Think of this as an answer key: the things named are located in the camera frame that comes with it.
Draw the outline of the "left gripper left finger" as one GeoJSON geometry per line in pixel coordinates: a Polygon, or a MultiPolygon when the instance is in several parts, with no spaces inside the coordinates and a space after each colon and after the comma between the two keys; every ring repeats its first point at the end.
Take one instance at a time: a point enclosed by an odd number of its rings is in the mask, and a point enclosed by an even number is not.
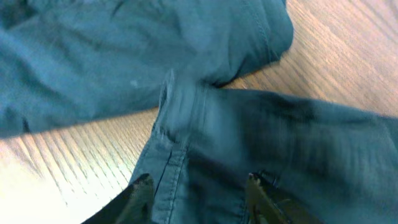
{"type": "Polygon", "coordinates": [[[142,174],[82,224],[149,224],[153,204],[154,180],[142,174]]]}

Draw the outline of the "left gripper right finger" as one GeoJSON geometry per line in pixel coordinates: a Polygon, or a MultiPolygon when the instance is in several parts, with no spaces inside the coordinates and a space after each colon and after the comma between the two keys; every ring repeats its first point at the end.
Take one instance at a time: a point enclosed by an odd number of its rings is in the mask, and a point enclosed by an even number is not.
{"type": "Polygon", "coordinates": [[[248,175],[245,194],[251,224],[322,224],[264,174],[248,175]]]}

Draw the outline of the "navy blue denim shorts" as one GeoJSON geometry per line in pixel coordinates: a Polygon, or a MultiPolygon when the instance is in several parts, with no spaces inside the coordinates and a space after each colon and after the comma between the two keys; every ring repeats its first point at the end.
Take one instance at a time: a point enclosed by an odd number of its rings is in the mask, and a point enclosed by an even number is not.
{"type": "Polygon", "coordinates": [[[2,1],[1,222],[250,223],[250,173],[322,223],[397,222],[396,1],[2,1]]]}

